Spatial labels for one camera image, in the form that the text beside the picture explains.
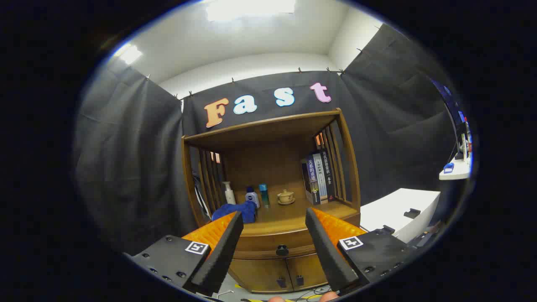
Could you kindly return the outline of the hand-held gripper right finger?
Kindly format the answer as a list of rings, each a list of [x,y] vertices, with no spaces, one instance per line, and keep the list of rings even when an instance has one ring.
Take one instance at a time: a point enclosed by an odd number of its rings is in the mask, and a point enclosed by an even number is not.
[[[307,209],[305,225],[328,284],[341,296],[400,270],[417,250],[387,226],[364,231],[316,208]]]

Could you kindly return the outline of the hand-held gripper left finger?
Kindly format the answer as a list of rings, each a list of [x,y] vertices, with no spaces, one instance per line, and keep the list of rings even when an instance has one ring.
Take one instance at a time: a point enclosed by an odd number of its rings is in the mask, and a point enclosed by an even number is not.
[[[243,216],[235,211],[183,237],[165,235],[125,257],[175,289],[212,296],[220,291],[243,227]]]

